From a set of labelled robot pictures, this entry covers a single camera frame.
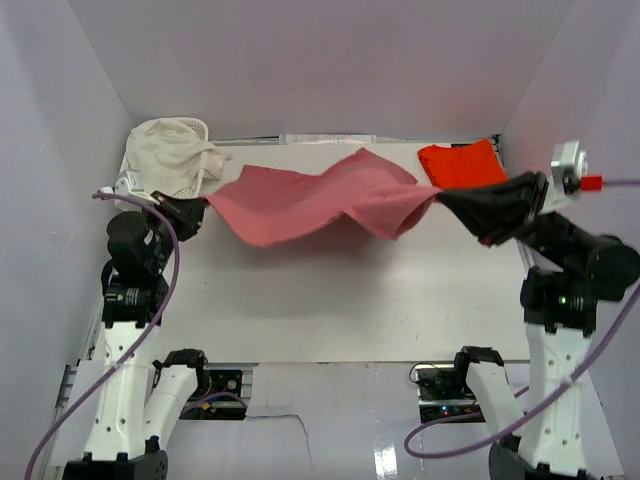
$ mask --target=white table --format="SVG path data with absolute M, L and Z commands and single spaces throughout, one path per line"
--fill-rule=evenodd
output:
M 367 148 L 428 184 L 416 153 L 423 146 Z M 319 174 L 358 148 L 228 147 L 222 184 L 246 164 Z M 480 345 L 527 359 L 524 275 L 514 242 L 480 246 L 441 205 L 395 242 L 345 219 L 265 249 L 245 244 L 209 209 L 182 244 L 157 351 L 198 348 L 225 363 L 450 361 L 463 345 Z

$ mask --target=black wire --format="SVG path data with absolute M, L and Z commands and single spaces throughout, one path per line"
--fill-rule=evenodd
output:
M 430 365 L 433 368 L 435 368 L 436 370 L 438 370 L 438 372 L 441 372 L 440 368 L 438 368 L 436 365 L 434 365 L 433 363 L 429 363 L 429 362 L 418 362 L 416 364 L 414 364 L 410 369 L 409 369 L 409 381 L 411 383 L 413 383 L 414 385 L 420 385 L 420 382 L 416 382 L 411 378 L 411 374 L 413 373 L 413 369 L 416 368 L 418 365 Z

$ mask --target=towel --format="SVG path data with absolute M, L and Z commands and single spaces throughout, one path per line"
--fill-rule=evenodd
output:
M 361 148 L 321 175 L 246 165 L 240 178 L 205 198 L 247 243 L 266 247 L 308 235 L 342 215 L 397 239 L 440 191 L 417 185 L 398 165 Z
M 190 189 L 193 193 L 186 196 L 195 196 L 202 180 L 220 179 L 224 165 L 215 145 L 175 118 L 149 120 L 131 130 L 125 155 L 131 168 L 141 172 L 147 193 L 175 195 Z
M 420 149 L 418 157 L 431 183 L 443 189 L 485 187 L 508 180 L 486 138 L 466 147 L 431 145 Z

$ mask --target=red cloth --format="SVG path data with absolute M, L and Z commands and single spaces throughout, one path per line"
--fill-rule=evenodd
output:
M 486 138 L 466 147 L 431 145 L 420 149 L 418 157 L 436 187 L 485 187 L 508 180 Z
M 308 235 L 343 214 L 379 237 L 396 239 L 440 191 L 416 183 L 406 170 L 361 148 L 321 175 L 246 165 L 238 180 L 205 198 L 257 247 Z

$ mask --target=white wall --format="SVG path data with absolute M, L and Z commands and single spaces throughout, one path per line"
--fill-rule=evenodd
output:
M 571 0 L 69 0 L 135 122 L 501 132 Z
M 0 2 L 0 476 L 22 478 L 96 306 L 131 120 L 64 0 Z
M 592 172 L 640 178 L 639 46 L 636 2 L 577 1 L 505 131 L 508 166 L 514 172 L 548 170 L 554 144 L 577 138 Z M 610 191 L 587 196 L 565 213 L 587 230 L 613 233 L 640 249 L 638 205 L 640 191 Z M 599 336 L 619 310 L 620 305 L 600 307 Z M 630 480 L 640 479 L 639 344 L 637 306 L 590 370 Z

